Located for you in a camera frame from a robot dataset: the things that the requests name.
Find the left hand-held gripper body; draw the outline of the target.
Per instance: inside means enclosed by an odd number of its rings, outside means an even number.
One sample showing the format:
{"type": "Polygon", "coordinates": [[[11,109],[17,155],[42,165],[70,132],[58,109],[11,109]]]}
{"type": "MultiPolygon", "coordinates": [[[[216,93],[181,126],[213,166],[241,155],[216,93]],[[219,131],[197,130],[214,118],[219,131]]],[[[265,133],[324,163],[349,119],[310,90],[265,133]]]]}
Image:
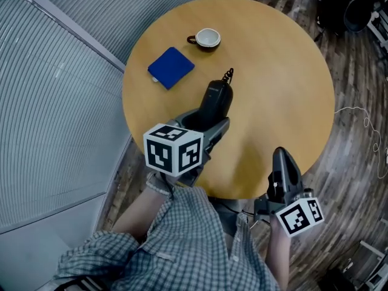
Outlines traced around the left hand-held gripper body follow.
{"type": "Polygon", "coordinates": [[[203,132],[180,127],[174,120],[157,124],[143,134],[146,166],[193,187],[214,148],[203,146],[203,140],[203,132]]]}

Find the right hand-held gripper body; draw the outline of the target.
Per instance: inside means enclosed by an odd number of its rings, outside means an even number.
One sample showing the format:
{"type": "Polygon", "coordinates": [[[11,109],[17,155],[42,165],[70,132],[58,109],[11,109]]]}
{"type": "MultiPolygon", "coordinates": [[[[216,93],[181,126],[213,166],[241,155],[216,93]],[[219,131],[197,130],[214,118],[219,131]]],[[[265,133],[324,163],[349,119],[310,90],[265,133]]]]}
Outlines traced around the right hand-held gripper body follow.
{"type": "Polygon", "coordinates": [[[271,202],[267,195],[254,201],[254,220],[260,216],[275,215],[289,238],[297,236],[324,221],[318,198],[312,189],[296,194],[290,204],[271,202]]]}

